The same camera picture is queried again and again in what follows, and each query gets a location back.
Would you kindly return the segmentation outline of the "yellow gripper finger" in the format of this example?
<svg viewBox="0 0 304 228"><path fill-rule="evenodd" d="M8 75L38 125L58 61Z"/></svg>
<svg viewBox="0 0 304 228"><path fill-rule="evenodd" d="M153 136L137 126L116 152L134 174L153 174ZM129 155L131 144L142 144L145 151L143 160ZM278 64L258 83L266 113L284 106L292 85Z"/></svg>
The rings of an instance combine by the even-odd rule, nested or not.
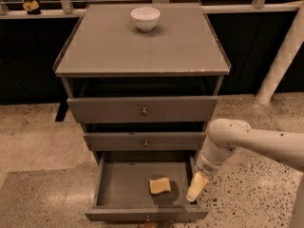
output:
<svg viewBox="0 0 304 228"><path fill-rule="evenodd" d="M204 173L200 171L196 172L191 179L191 183L186 194L186 199L190 202L195 201L203 188L207 185L208 181L209 179Z"/></svg>

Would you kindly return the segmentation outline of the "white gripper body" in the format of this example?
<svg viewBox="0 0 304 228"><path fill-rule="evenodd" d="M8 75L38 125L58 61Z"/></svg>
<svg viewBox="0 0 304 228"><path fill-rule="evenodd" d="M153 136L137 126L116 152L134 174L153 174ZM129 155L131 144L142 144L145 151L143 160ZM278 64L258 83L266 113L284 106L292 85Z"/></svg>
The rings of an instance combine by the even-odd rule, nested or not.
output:
<svg viewBox="0 0 304 228"><path fill-rule="evenodd" d="M208 176L215 176L223 164L235 155L238 147L235 145L220 145L210 137L206 137L196 158L197 170Z"/></svg>

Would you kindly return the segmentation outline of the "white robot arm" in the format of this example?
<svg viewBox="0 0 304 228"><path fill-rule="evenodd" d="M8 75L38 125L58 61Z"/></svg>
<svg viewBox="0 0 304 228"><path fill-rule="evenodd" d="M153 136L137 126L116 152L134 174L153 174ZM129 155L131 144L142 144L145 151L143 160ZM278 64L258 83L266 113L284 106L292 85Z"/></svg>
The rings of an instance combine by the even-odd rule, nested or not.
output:
<svg viewBox="0 0 304 228"><path fill-rule="evenodd" d="M265 76L256 99L261 104L270 102L277 86L291 65L304 41L304 2ZM261 156L303 172L304 134L254 129L241 120L215 119L207 125L206 139L195 161L186 199L197 199L210 176L214 176L224 162L243 147Z"/></svg>

